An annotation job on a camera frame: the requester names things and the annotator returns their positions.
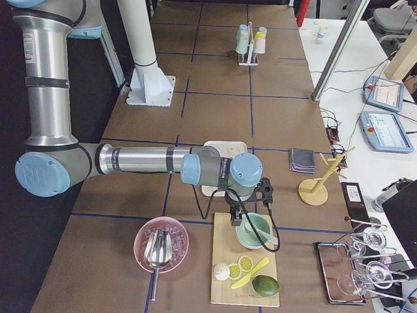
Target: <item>white plate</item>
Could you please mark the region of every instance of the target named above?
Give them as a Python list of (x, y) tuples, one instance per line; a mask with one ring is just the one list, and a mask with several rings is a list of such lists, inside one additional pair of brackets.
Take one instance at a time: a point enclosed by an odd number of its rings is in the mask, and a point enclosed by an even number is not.
[[(235, 156), (248, 152), (248, 146), (244, 142), (206, 142), (204, 145), (209, 145), (216, 148), (222, 158), (234, 158)], [(201, 192), (205, 196), (211, 196), (211, 194), (217, 190), (217, 187), (201, 186)], [(215, 197), (224, 197), (225, 192), (217, 192)]]

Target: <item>lemon slice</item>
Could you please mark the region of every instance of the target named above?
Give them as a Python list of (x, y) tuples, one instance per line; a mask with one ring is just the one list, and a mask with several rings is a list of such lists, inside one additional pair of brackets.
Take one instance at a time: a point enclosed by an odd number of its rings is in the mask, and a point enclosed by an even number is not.
[(244, 272), (249, 272), (253, 268), (253, 261), (249, 256), (241, 256), (237, 263)]
[(238, 263), (230, 263), (229, 265), (230, 275), (229, 278), (231, 280), (239, 279), (239, 277), (242, 275), (242, 270), (240, 269), (240, 266)]

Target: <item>control tablet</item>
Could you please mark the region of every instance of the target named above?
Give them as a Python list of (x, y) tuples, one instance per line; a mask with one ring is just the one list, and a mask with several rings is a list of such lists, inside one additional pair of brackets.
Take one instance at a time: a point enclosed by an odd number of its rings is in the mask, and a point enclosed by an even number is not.
[(365, 83), (366, 103), (385, 110), (400, 112), (403, 106), (404, 84), (371, 76)]
[(395, 113), (364, 111), (360, 115), (360, 122), (366, 139), (374, 150), (395, 153), (414, 151)]

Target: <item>lime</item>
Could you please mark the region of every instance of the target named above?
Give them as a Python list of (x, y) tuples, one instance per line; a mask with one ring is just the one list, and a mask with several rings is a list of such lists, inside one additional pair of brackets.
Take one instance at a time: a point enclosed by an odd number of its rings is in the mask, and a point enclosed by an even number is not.
[(231, 280), (236, 280), (242, 275), (242, 270), (238, 263), (231, 263), (229, 264), (230, 275), (229, 278)]
[(281, 289), (280, 285), (274, 277), (259, 275), (252, 280), (254, 290), (263, 297), (275, 295)]
[(249, 256), (241, 256), (237, 263), (244, 272), (250, 271), (253, 267), (253, 261)]

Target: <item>pink bowl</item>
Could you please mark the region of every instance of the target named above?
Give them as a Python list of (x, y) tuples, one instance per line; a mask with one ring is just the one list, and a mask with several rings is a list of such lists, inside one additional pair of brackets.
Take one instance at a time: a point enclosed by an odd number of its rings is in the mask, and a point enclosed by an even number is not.
[(143, 253), (145, 251), (148, 238), (152, 232), (156, 230), (167, 230), (171, 235), (172, 242), (172, 260), (160, 270), (159, 273), (166, 273), (172, 271), (184, 260), (188, 251), (188, 234), (185, 227), (174, 218), (168, 216), (161, 216), (153, 218), (141, 227), (138, 231), (135, 242), (133, 244), (133, 252), (136, 261), (146, 271), (152, 273), (151, 269), (145, 261), (143, 261)]

